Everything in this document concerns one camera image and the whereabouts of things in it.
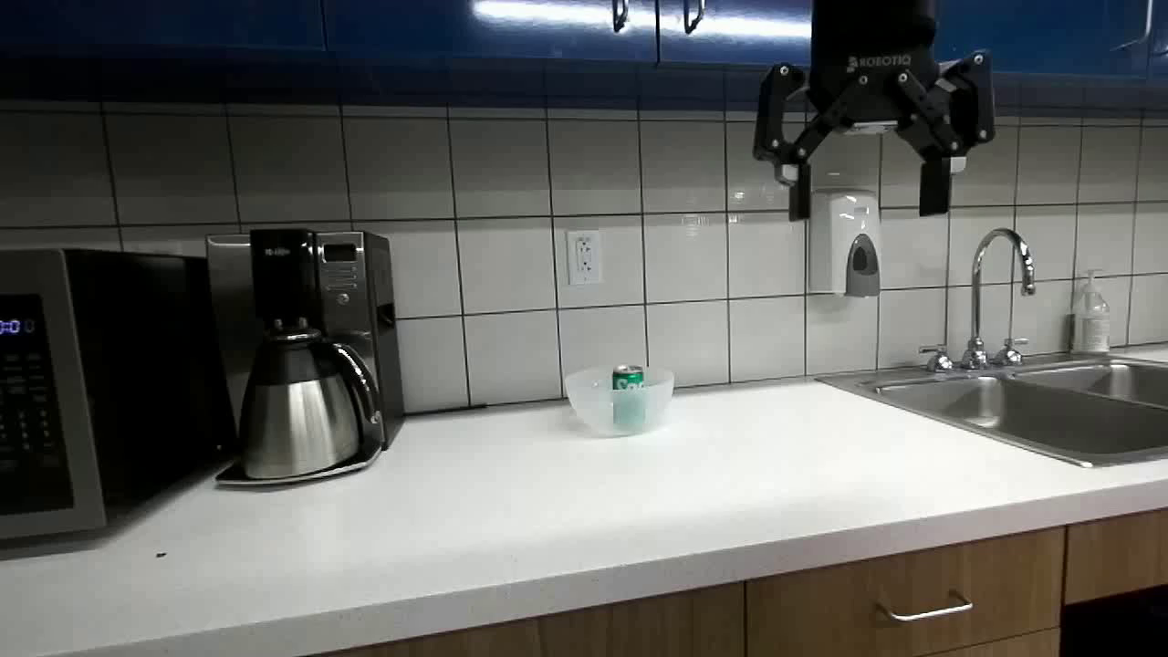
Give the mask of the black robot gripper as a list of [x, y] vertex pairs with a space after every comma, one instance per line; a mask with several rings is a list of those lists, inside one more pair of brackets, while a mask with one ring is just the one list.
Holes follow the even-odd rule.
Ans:
[[807, 89], [781, 63], [759, 84], [752, 152], [790, 191], [790, 218], [809, 216], [809, 156], [842, 126], [893, 122], [919, 156], [919, 213], [947, 216], [966, 152], [997, 139], [993, 59], [936, 63], [936, 0], [815, 0], [807, 126], [790, 139], [785, 108]]

